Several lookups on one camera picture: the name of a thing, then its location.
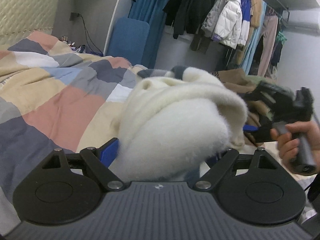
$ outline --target quilted headboard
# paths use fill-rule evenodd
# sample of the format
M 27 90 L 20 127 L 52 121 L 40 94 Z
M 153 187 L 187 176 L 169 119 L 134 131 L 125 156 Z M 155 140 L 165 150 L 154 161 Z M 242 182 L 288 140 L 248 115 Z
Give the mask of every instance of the quilted headboard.
M 13 45 L 34 30 L 51 34 L 58 0 L 0 0 L 0 45 Z

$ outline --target electrical cord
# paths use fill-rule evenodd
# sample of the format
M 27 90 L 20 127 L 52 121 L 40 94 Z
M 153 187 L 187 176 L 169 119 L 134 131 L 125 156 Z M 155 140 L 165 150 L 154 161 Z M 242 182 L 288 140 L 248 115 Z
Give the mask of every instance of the electrical cord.
M 93 52 L 95 52 L 95 51 L 90 47 L 90 45 L 89 45 L 88 38 L 87 38 L 87 34 L 88 34 L 88 37 L 89 37 L 89 40 L 91 41 L 91 43 L 98 49 L 98 51 L 99 51 L 101 54 L 103 54 L 103 52 L 102 52 L 102 51 L 93 43 L 93 41 L 91 40 L 90 35 L 89 35 L 89 32 L 88 32 L 88 30 L 87 30 L 87 27 L 85 26 L 83 16 L 82 16 L 81 14 L 79 14 L 79 17 L 82 18 L 82 22 L 83 22 L 83 26 L 84 26 L 85 39 L 86 39 L 86 41 L 87 41 L 87 44 L 88 44 L 89 49 L 91 49 Z

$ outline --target air conditioner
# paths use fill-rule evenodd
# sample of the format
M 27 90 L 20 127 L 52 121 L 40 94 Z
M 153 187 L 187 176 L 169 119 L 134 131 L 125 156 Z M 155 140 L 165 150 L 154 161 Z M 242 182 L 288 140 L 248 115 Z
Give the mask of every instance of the air conditioner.
M 283 19 L 288 18 L 288 12 L 283 12 Z M 320 8 L 308 10 L 291 10 L 289 21 L 285 27 L 288 31 L 320 35 Z

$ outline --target finger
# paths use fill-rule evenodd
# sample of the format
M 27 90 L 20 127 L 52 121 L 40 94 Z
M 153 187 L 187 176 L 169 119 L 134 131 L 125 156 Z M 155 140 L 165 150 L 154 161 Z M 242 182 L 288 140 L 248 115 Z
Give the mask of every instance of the finger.
M 294 148 L 284 154 L 282 158 L 282 162 L 288 169 L 292 167 L 291 162 L 297 156 L 297 154 L 298 154 L 298 148 Z
M 285 133 L 283 135 L 280 135 L 277 140 L 278 140 L 278 150 L 280 150 L 283 145 L 285 145 L 287 142 L 292 140 L 292 134 Z
M 295 123 L 290 123 L 286 125 L 286 128 L 292 132 L 292 133 L 297 133 L 297 132 L 308 132 L 313 128 L 313 123 L 312 122 L 295 122 Z
M 276 129 L 271 129 L 270 135 L 271 135 L 272 140 L 277 141 L 279 134 Z
M 287 142 L 284 144 L 279 151 L 279 157 L 282 159 L 284 155 L 287 154 L 287 152 L 291 151 L 292 149 L 295 149 L 299 146 L 299 139 L 294 139 L 292 141 Z

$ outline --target triangular cutout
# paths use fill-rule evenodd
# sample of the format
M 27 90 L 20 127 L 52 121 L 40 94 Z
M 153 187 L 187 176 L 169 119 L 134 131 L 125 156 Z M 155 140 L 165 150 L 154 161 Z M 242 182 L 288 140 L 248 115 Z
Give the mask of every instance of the triangular cutout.
M 274 166 L 273 163 L 270 160 L 268 160 L 267 157 L 265 157 L 263 155 L 261 155 L 260 158 L 259 158 L 258 168 L 276 170 L 276 166 Z
M 58 155 L 53 155 L 51 159 L 42 167 L 43 169 L 57 169 L 61 168 L 60 159 Z

